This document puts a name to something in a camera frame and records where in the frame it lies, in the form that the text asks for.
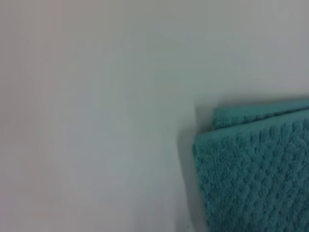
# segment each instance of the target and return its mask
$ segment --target textured towel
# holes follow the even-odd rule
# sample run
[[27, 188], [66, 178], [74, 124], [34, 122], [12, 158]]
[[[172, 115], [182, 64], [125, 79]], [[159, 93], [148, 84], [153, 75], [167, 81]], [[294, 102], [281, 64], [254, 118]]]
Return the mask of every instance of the textured towel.
[[309, 101], [218, 109], [193, 145], [211, 232], [309, 231]]

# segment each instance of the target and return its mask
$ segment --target white wall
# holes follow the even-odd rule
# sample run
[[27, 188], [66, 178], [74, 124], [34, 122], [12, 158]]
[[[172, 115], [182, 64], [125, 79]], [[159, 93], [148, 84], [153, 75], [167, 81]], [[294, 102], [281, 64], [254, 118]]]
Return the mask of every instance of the white wall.
[[0, 1], [0, 230], [204, 231], [211, 109], [306, 96], [301, 0]]

